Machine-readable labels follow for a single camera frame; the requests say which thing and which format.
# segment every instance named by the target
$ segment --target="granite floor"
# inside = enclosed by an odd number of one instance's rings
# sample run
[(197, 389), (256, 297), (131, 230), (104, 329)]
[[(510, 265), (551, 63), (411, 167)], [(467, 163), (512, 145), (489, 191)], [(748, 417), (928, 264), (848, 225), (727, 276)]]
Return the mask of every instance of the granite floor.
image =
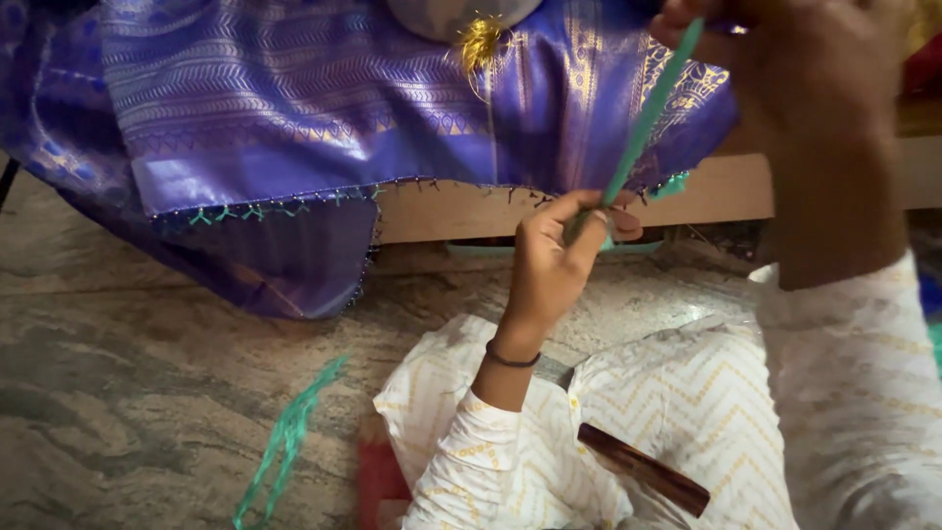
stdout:
[[(422, 333), (462, 312), (495, 321), (508, 264), (389, 247), (343, 317), (264, 320), (21, 174), (0, 214), (0, 528), (230, 527), (273, 421), (344, 353), (269, 528), (355, 527), (355, 442), (371, 396)], [(708, 314), (747, 319), (746, 300), (741, 274), (684, 241), (607, 259), (539, 374), (559, 378), (592, 352)]]

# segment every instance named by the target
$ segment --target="white patterned shirt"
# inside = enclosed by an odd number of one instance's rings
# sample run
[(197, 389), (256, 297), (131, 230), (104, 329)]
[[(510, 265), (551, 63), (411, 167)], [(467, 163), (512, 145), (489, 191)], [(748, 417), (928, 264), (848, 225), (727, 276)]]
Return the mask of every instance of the white patterned shirt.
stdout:
[[(493, 324), (428, 334), (374, 401), (414, 497), (386, 528), (942, 528), (912, 256), (810, 290), (779, 290), (774, 266), (751, 280), (765, 350), (734, 326), (661, 332), (590, 357), (568, 391), (534, 378), (520, 414), (468, 389)], [(582, 422), (710, 490), (703, 516), (607, 466)]]

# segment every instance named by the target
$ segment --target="brown comb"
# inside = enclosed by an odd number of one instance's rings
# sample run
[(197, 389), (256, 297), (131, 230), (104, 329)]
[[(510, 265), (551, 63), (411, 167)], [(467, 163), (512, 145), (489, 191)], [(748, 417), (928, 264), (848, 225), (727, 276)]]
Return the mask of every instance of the brown comb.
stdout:
[(709, 491), (609, 433), (583, 423), (579, 441), (608, 457), (639, 482), (650, 486), (681, 509), (699, 518), (709, 503)]

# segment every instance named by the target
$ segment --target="black bracelet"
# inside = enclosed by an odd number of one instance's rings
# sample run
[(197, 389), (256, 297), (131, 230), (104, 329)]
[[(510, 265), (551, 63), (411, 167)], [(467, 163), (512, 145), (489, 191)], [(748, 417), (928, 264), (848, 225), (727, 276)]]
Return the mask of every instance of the black bracelet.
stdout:
[(502, 364), (502, 365), (504, 365), (504, 366), (510, 366), (510, 367), (512, 367), (512, 368), (530, 368), (530, 367), (532, 367), (534, 364), (536, 364), (537, 361), (540, 360), (540, 357), (543, 355), (542, 353), (537, 352), (536, 357), (534, 357), (532, 360), (525, 361), (525, 362), (517, 362), (517, 361), (507, 360), (507, 359), (505, 359), (504, 357), (499, 356), (499, 355), (494, 351), (494, 346), (493, 346), (493, 344), (494, 344), (494, 340), (488, 340), (488, 341), (487, 341), (487, 346), (484, 346), (484, 354), (485, 354), (486, 356), (489, 356), (489, 357), (492, 358), (493, 360), (499, 362), (500, 364)]

